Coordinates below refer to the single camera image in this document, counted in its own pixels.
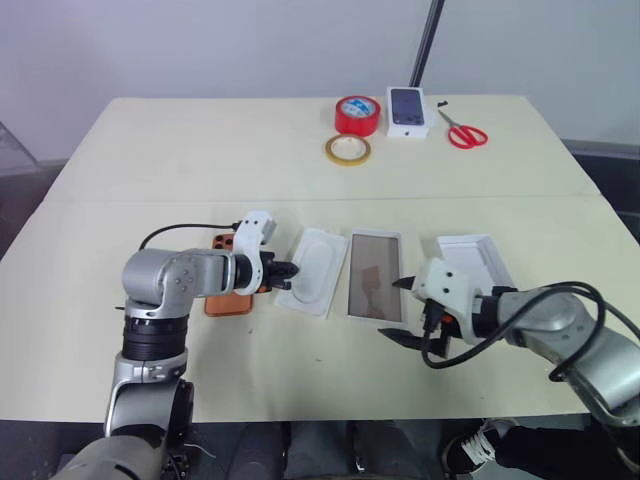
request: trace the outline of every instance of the phone case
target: phone case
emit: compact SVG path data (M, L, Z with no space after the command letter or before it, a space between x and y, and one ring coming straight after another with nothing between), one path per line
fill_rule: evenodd
M233 249L233 233L216 235L213 248ZM209 317L225 317L229 315L246 315L253 308L253 295L238 295L232 292L218 297L207 297L204 302L204 313Z

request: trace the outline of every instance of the gray wall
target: gray wall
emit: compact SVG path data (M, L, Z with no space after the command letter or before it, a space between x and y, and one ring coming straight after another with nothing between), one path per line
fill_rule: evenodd
M448 0L427 93L522 93L565 138L640 143L640 0ZM380 95L422 0L3 0L0 121L66 158L113 97Z

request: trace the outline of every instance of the robotic arm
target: robotic arm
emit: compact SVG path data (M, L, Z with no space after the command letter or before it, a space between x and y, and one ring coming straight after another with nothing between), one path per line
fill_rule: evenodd
M105 437L84 448L56 479L160 478L167 449L181 443L191 424L193 384L181 376L193 300L290 288L288 279L298 268L260 251L275 226L267 212L250 212L238 225L233 252L142 249L129 259L122 275L124 339Z
M550 378L566 380L627 459L638 463L637 445L627 439L640 426L640 347L603 327L604 311L600 323L594 320L576 296L579 289L570 283L526 292L495 287L492 295L483 296L466 274L439 258L427 262L416 277L394 285L411 290L425 304L425 333L420 338L404 330L380 330L385 336L420 350L432 368L460 364L500 338L528 348L558 365ZM628 326L638 335L637 327ZM440 337L431 338L438 328ZM431 360L429 354L446 359L451 337L474 347L455 359Z

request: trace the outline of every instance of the beige table surface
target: beige table surface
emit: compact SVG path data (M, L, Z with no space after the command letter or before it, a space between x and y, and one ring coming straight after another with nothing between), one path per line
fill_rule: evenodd
M640 249L528 101L429 102L444 98L454 118L489 133L488 145L459 151L442 122L422 141L376 133L371 159L353 169L322 150L335 133L336 99L112 102L0 262L0 418L102 421L122 341L113 307L123 304L120 274L140 240L162 225L229 222L253 209L273 213L271 247L284 258L305 226L398 230L406 273L437 255L438 235L489 233L518 287L584 280L640 318ZM210 240L210 231L185 230L153 245ZM186 374L196 384L194 419L583 410L567 386L547 381L549 364L506 344L454 369L428 369L346 318L347 270L323 321L274 306L274 294L236 318L207 318L197 300ZM407 305L418 328L420 304ZM456 342L454 353L464 348Z
M414 272L437 254L441 234L492 235L516 285L584 280L631 318L640 249L600 197L465 198L311 202L43 204L0 264L2 418L102 421L121 348L120 273L154 227L223 222L250 208L279 222L273 251L287 257L304 226L347 235L353 227L402 232ZM206 247L210 232L167 233L154 246ZM582 411L550 365L495 345L446 371L346 318L348 268L330 313L318 320L257 296L251 315L211 319L192 310L186 378L196 384L196 421L383 419L536 415ZM420 304L407 299L415 322ZM618 329L615 321L611 325ZM466 348L455 342L453 353Z

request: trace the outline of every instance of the scissors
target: scissors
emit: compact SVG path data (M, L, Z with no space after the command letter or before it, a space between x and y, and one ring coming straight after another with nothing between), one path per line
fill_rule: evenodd
M489 136L479 128L470 127L469 125L460 125L458 122L451 120L451 118L441 110L438 110L438 112L440 112L442 118L444 118L449 124L449 132L447 133L447 136L454 146L468 150L470 148L484 145L489 140Z

